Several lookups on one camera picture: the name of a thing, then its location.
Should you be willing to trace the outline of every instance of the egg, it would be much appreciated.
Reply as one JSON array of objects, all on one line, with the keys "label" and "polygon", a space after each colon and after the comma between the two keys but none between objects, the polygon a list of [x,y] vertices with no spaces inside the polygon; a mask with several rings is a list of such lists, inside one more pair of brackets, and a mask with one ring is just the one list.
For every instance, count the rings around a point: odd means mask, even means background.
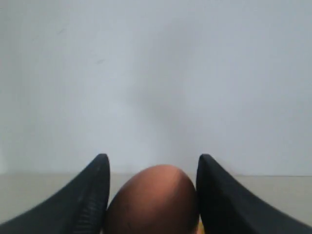
[{"label": "egg", "polygon": [[109,205],[105,234],[195,234],[197,195],[190,178],[172,165],[134,175]]}]

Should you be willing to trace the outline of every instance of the white wall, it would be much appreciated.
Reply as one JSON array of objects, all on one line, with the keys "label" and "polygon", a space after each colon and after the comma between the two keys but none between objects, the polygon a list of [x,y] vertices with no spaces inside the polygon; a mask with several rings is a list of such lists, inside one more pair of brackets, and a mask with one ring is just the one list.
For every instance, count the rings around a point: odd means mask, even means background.
[{"label": "white wall", "polygon": [[312,175],[312,1],[1,4],[2,171]]}]

